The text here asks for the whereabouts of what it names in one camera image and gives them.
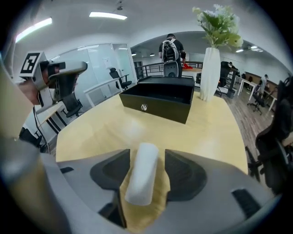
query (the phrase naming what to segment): railing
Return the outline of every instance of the railing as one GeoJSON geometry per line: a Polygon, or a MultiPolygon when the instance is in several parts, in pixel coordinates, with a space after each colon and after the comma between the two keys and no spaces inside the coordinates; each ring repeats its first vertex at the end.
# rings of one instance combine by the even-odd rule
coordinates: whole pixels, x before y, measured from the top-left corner
{"type": "MultiPolygon", "coordinates": [[[[185,63],[190,67],[202,69],[202,62],[186,61],[185,63]]],[[[152,75],[163,75],[163,63],[143,65],[136,67],[135,70],[138,80],[152,75]]]]}

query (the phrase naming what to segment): black storage box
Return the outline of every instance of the black storage box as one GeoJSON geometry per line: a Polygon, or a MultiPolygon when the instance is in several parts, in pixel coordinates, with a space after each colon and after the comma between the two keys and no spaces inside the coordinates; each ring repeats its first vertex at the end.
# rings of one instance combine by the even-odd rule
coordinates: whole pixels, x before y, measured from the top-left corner
{"type": "Polygon", "coordinates": [[[194,80],[149,77],[120,93],[125,107],[186,123],[194,92],[194,80]]]}

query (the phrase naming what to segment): backpack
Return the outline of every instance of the backpack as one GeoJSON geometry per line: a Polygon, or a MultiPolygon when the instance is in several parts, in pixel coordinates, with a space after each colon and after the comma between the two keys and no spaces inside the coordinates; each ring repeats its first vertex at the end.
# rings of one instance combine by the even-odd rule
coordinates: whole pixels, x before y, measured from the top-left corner
{"type": "Polygon", "coordinates": [[[162,59],[164,63],[169,61],[176,61],[177,59],[179,59],[179,51],[174,44],[175,40],[176,39],[172,39],[171,41],[169,40],[163,41],[162,59]]]}

